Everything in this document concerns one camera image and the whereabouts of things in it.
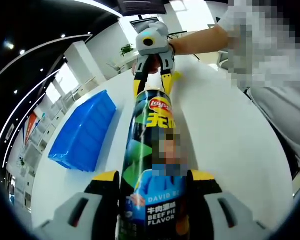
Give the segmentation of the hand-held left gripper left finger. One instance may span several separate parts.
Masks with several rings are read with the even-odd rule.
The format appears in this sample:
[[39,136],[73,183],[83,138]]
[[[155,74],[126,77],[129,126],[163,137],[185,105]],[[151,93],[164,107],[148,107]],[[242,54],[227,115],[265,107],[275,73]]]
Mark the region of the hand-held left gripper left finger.
[[120,174],[95,176],[84,192],[59,206],[52,220],[35,229],[37,240],[115,240],[119,215]]

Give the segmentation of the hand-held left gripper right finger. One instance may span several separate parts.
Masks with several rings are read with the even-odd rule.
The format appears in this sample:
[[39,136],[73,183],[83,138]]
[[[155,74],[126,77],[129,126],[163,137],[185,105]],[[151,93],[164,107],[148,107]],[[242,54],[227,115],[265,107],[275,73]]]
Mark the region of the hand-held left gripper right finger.
[[191,240],[268,239],[268,228],[209,172],[187,172],[187,209]]

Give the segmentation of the person's right hand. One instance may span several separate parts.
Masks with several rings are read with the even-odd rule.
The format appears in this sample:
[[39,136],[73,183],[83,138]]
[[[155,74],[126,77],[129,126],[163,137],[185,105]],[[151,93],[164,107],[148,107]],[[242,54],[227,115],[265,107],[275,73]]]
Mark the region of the person's right hand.
[[159,72],[159,68],[161,67],[161,62],[157,55],[153,55],[150,59],[150,65],[148,67],[149,74],[156,74]]

